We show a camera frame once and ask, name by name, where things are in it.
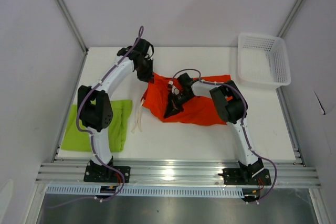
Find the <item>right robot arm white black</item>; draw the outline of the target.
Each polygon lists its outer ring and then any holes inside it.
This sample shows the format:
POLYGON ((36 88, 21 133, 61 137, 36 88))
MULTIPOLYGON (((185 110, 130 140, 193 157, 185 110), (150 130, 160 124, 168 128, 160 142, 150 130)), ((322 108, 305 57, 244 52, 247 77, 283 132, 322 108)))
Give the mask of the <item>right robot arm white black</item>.
POLYGON ((249 140, 248 105, 234 81, 211 82, 202 78, 193 79, 188 73, 184 73, 177 78, 177 82, 180 88, 172 79, 168 81, 169 94, 164 118, 184 111, 184 104, 195 97, 212 99, 217 115, 232 132, 239 164, 238 175, 230 177, 229 170, 223 170, 221 175, 225 180, 232 179, 234 184, 251 184, 261 180, 265 168, 262 159, 254 153, 254 146, 249 140))

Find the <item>lime green shorts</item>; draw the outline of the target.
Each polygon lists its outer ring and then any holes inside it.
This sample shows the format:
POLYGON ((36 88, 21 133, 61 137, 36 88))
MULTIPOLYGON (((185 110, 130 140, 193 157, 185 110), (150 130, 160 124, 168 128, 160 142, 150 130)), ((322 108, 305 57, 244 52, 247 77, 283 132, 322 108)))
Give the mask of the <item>lime green shorts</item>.
MULTIPOLYGON (((111 101, 113 119, 108 127, 111 152, 122 152, 127 138, 128 119, 132 112, 132 100, 111 101)), ((91 152, 89 134, 80 132, 76 126, 77 105, 73 104, 65 130, 61 149, 66 151, 91 152)))

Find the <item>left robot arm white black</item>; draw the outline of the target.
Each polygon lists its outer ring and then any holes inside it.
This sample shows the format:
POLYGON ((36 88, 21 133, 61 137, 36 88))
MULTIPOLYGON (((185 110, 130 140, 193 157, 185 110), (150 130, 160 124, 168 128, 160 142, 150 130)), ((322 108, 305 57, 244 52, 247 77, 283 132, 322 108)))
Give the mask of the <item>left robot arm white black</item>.
POLYGON ((110 69, 91 86, 81 85, 77 91, 76 125, 80 132, 89 134, 92 158, 98 165, 95 175, 108 182, 114 176, 109 147, 108 127, 113 119, 110 98, 121 82, 132 72, 138 80, 153 82, 153 45, 138 37, 134 45, 121 48, 110 69))

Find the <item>orange shorts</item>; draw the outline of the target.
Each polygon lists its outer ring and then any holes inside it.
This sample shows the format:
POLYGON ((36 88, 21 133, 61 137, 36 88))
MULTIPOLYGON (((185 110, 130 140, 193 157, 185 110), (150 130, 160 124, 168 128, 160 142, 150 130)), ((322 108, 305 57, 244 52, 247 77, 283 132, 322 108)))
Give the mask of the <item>orange shorts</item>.
POLYGON ((183 111, 176 115, 164 117, 168 102, 168 83, 171 79, 154 74, 154 81, 148 84, 142 99, 143 106, 153 116, 164 123, 185 123, 200 126, 212 126, 226 123, 218 116, 212 99, 207 97, 194 97, 183 105, 183 111))

